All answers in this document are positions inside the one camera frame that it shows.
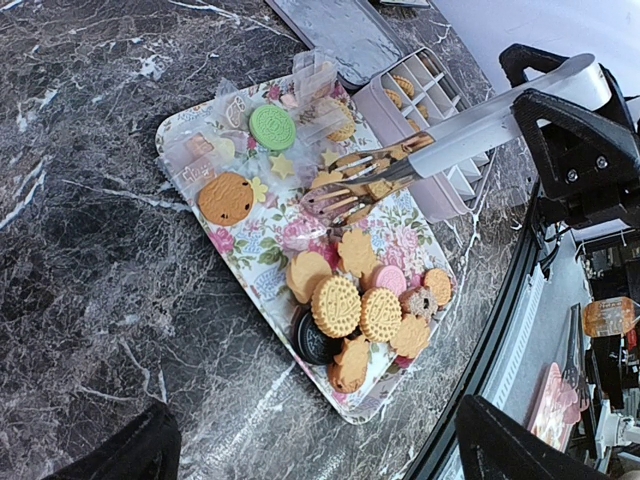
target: black marble surface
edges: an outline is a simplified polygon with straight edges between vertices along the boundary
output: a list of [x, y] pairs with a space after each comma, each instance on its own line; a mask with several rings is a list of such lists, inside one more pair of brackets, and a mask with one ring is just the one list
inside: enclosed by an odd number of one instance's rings
[[[401, 478], [480, 335], [529, 188], [517, 143], [477, 211], [434, 227], [461, 293], [390, 405], [348, 425], [295, 366], [154, 162], [164, 118], [304, 49], [259, 0], [208, 1], [0, 0], [0, 478], [53, 472], [154, 400], [184, 479]], [[381, 13], [490, 95], [437, 10]]]

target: kitchen tongs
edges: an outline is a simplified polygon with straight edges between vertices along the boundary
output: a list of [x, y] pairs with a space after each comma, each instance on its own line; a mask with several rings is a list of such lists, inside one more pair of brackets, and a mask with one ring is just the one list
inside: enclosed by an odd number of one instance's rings
[[[390, 147], [346, 155], [329, 168], [339, 182], [310, 190], [302, 206], [327, 226], [366, 217], [392, 193], [522, 135], [512, 106], [523, 94], [554, 98], [572, 108], [596, 110], [611, 98], [591, 54], [569, 58], [549, 73], [525, 82]], [[540, 125], [549, 123], [541, 120]]]

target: cookie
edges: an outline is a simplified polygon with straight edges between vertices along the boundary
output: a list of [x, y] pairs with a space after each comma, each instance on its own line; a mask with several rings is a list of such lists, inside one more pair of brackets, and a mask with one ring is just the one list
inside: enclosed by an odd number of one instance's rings
[[371, 247], [371, 235], [359, 228], [354, 228], [342, 236], [338, 244], [338, 255], [345, 272], [360, 278], [363, 273], [370, 273], [378, 261]]
[[283, 153], [277, 157], [269, 157], [269, 160], [271, 160], [272, 165], [271, 171], [280, 175], [280, 178], [283, 180], [289, 175], [295, 175], [296, 172], [293, 169], [293, 162], [285, 157]]
[[386, 197], [393, 190], [393, 184], [388, 180], [380, 180], [378, 182], [365, 185], [365, 188], [371, 194], [373, 199], [377, 201]]
[[337, 104], [349, 121], [340, 130], [336, 130], [331, 135], [327, 135], [327, 138], [332, 142], [344, 142], [345, 140], [349, 140], [356, 133], [356, 122], [353, 121], [353, 115], [351, 115], [349, 107], [339, 100], [333, 100], [333, 102]]
[[331, 267], [316, 252], [298, 254], [287, 267], [287, 285], [300, 303], [308, 303], [320, 280], [331, 276]]
[[329, 366], [329, 383], [340, 393], [357, 391], [367, 378], [369, 366], [369, 342], [360, 335], [355, 340], [345, 338], [342, 352]]
[[311, 311], [322, 333], [331, 338], [346, 337], [360, 321], [358, 289], [344, 277], [326, 277], [313, 291]]
[[451, 296], [453, 295], [451, 279], [444, 270], [440, 268], [429, 270], [424, 276], [422, 284], [425, 287], [429, 287], [435, 295], [439, 307], [444, 307], [451, 301]]
[[411, 313], [416, 317], [427, 319], [431, 319], [438, 311], [438, 301], [435, 295], [425, 287], [407, 290], [400, 295], [400, 306], [405, 313]]
[[393, 90], [389, 90], [388, 88], [384, 89], [384, 93], [387, 94], [387, 97], [393, 102], [393, 104], [398, 107], [399, 110], [402, 110], [402, 97], [398, 95]]
[[388, 342], [398, 333], [402, 309], [398, 297], [386, 288], [373, 288], [362, 297], [360, 330], [372, 342]]
[[196, 133], [184, 143], [195, 160], [213, 151], [213, 145], [201, 133]]
[[420, 131], [420, 127], [415, 122], [415, 120], [413, 120], [412, 118], [407, 118], [407, 122], [409, 122], [409, 125], [411, 125], [411, 128], [413, 128], [414, 132], [419, 132]]
[[379, 267], [382, 267], [382, 262], [376, 261], [376, 264], [373, 267], [373, 270], [369, 273], [363, 273], [360, 277], [360, 289], [363, 291], [367, 291], [373, 288], [373, 277], [376, 274], [376, 271]]
[[401, 77], [400, 75], [391, 75], [391, 76], [396, 81], [398, 86], [402, 89], [402, 91], [407, 94], [407, 97], [413, 98], [413, 96], [416, 93], [415, 88], [413, 87], [413, 83], [411, 83], [406, 78]]
[[418, 105], [416, 108], [425, 120], [429, 118], [429, 110], [427, 110], [427, 107], [425, 107], [424, 105]]
[[311, 183], [311, 188], [318, 188], [329, 183], [339, 182], [342, 178], [342, 172], [318, 172], [318, 176]]
[[430, 337], [431, 329], [423, 317], [405, 313], [398, 333], [389, 343], [391, 348], [401, 357], [416, 358], [422, 350], [429, 346]]
[[198, 206], [204, 218], [223, 227], [230, 227], [247, 218], [253, 201], [253, 189], [249, 181], [231, 172], [213, 179], [198, 195]]
[[300, 358], [312, 365], [329, 365], [342, 351], [342, 339], [330, 338], [313, 321], [311, 310], [296, 312], [292, 345]]
[[400, 267], [384, 265], [375, 269], [369, 288], [386, 288], [399, 297], [407, 289], [407, 279]]

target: pink cookie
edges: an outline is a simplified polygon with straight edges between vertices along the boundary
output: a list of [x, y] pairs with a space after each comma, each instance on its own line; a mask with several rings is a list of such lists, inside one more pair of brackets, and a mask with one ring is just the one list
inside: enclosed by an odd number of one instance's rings
[[399, 267], [385, 265], [376, 269], [371, 286], [374, 288], [388, 288], [396, 296], [399, 296], [407, 289], [407, 279]]

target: oreo cookie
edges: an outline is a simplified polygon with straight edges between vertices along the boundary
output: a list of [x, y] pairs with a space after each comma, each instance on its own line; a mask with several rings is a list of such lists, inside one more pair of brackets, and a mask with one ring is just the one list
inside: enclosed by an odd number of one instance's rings
[[299, 309], [294, 317], [293, 347], [305, 362], [328, 365], [342, 351], [342, 339], [330, 338], [320, 331], [311, 310]]

